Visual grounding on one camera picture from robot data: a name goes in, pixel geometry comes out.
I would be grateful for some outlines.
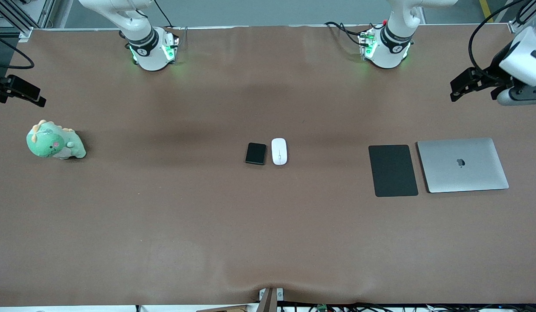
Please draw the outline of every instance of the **brown table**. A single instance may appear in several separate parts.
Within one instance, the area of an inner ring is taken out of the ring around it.
[[[393,70],[335,28],[190,30],[154,73],[117,32],[35,31],[20,47],[36,68],[12,73],[48,104],[0,104],[0,306],[251,302],[265,286],[536,302],[536,105],[450,102],[473,29],[421,26]],[[484,27],[476,58],[510,38]],[[40,119],[78,130],[88,156],[31,154]],[[287,165],[244,163],[276,137]],[[470,137],[495,140],[511,188],[428,194],[415,142]],[[371,144],[409,144],[420,195],[375,197]]]

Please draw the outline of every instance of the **mouse pad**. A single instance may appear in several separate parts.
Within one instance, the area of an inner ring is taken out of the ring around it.
[[[369,146],[368,151],[377,197],[418,195],[407,145]]]

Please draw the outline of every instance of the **computer mouse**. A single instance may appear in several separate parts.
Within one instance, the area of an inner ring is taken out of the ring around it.
[[[287,142],[285,139],[275,138],[272,140],[272,160],[278,166],[287,163]]]

